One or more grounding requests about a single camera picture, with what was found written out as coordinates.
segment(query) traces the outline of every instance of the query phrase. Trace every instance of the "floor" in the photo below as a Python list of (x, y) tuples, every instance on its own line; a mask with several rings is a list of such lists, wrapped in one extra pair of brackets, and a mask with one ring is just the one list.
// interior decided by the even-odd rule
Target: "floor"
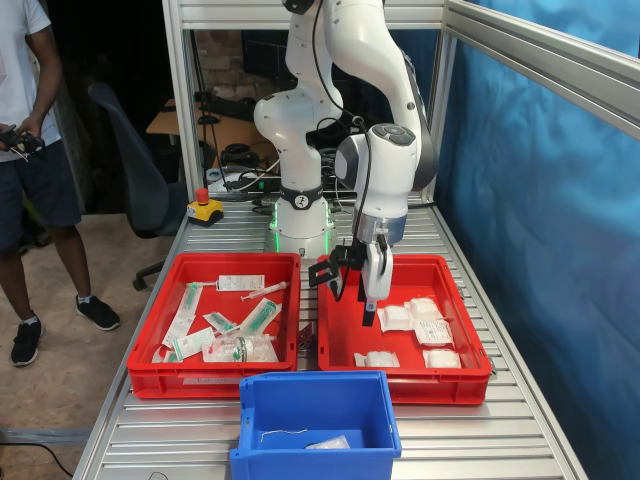
[[(124, 215), (87, 216), (79, 229), (93, 293), (120, 315), (122, 326), (102, 332), (79, 317), (76, 291), (55, 247), (29, 251), (23, 257), (27, 285), (46, 333), (36, 362), (13, 367), (8, 359), (17, 320), (0, 292), (0, 437), (6, 430), (38, 434), (38, 429), (53, 429), (59, 434), (91, 428), (151, 293), (151, 288), (136, 292), (133, 275), (165, 258), (173, 240), (137, 238)], [(83, 447), (72, 442), (53, 448), (63, 466), (73, 471)], [(5, 480), (67, 478), (43, 449), (0, 447), (0, 466)]]

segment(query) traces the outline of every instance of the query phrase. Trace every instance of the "dark shorts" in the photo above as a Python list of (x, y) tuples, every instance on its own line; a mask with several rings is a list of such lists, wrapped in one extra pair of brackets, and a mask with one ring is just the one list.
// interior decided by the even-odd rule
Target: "dark shorts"
[(45, 226), (80, 223), (80, 207), (62, 141), (23, 159), (0, 162), (0, 252), (20, 241), (23, 191)]

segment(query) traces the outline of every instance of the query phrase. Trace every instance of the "black shoe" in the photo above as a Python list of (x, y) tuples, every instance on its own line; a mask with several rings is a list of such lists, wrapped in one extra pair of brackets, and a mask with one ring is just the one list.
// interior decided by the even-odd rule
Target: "black shoe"
[(38, 356), (38, 342), (44, 335), (44, 328), (40, 320), (27, 325), (21, 323), (18, 327), (18, 335), (13, 340), (13, 350), (11, 350), (11, 363), (16, 367), (24, 367), (33, 363)]
[(76, 296), (76, 309), (79, 315), (82, 315), (95, 323), (100, 330), (108, 332), (115, 330), (120, 326), (120, 317), (111, 307), (101, 302), (95, 295), (91, 297), (89, 303), (78, 303)]

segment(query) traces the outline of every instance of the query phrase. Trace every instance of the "man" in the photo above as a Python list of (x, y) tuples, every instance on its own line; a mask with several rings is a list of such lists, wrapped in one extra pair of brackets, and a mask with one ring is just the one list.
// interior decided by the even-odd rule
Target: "man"
[[(118, 315), (91, 294), (84, 245), (75, 227), (80, 210), (71, 169), (48, 116), (62, 79), (50, 24), (38, 0), (0, 0), (0, 64), (6, 72), (0, 83), (0, 129), (20, 125), (19, 133), (42, 137), (46, 145), (27, 162), (0, 143), (0, 285), (21, 320), (11, 351), (17, 367), (36, 359), (44, 333), (31, 310), (18, 250), (23, 191), (35, 205), (77, 289), (77, 313), (101, 330), (120, 326)], [(27, 46), (40, 64), (37, 88)]]

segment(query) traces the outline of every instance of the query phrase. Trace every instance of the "blue plastic crate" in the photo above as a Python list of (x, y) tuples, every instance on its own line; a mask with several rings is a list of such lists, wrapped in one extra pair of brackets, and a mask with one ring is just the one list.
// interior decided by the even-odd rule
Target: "blue plastic crate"
[[(389, 480), (402, 453), (384, 372), (249, 377), (240, 384), (240, 402), (233, 480)], [(340, 435), (350, 449), (305, 449)]]

